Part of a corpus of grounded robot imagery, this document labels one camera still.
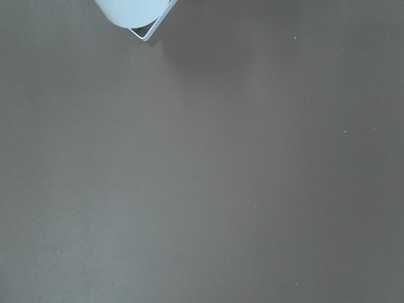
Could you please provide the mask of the mint white cup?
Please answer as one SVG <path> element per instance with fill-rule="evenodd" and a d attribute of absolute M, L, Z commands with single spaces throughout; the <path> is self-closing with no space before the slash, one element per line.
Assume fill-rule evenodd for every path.
<path fill-rule="evenodd" d="M 155 21 L 169 0 L 95 0 L 105 17 L 122 28 L 139 28 Z"/>

